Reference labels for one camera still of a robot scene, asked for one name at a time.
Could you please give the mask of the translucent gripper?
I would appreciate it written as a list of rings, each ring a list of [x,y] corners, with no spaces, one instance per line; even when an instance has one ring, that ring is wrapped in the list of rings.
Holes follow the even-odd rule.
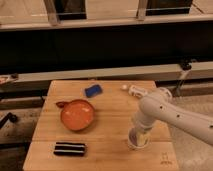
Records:
[[[145,146],[149,142],[150,133],[149,132],[141,132],[136,127],[133,127],[130,130],[130,142],[134,146]]]

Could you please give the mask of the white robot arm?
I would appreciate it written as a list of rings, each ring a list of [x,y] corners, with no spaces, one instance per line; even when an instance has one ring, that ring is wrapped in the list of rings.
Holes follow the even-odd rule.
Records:
[[[129,143],[134,148],[143,148],[149,141],[155,121],[160,120],[213,146],[213,118],[175,106],[171,100],[171,92],[163,87],[139,100],[139,109],[128,135]]]

